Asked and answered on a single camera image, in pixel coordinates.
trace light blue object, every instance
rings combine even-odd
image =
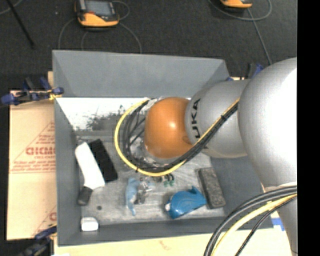
[[[133,216],[136,216],[136,210],[134,208],[133,201],[136,198],[136,194],[138,192],[138,187],[140,185],[140,181],[136,180],[133,177],[128,179],[128,185],[125,190],[125,204],[130,209]]]

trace cardboard sheet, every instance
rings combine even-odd
[[[54,102],[10,107],[7,240],[57,222]]]

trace blue plastic toy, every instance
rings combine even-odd
[[[204,206],[206,203],[205,197],[197,188],[192,186],[192,189],[188,191],[179,191],[171,196],[164,208],[172,219],[176,219]]]

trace orange device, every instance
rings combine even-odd
[[[75,13],[86,28],[109,28],[119,23],[120,17],[112,2],[105,0],[76,0]]]
[[[250,8],[252,6],[250,0],[220,0],[220,2],[230,8]]]

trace black small object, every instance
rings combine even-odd
[[[101,139],[96,139],[88,145],[102,172],[104,181],[107,183],[118,179],[117,171]]]
[[[84,186],[78,195],[77,203],[80,206],[86,206],[89,202],[93,190],[89,187]]]
[[[196,171],[198,173],[208,207],[210,209],[214,209],[225,206],[226,201],[215,170],[212,167],[207,167],[197,169]]]

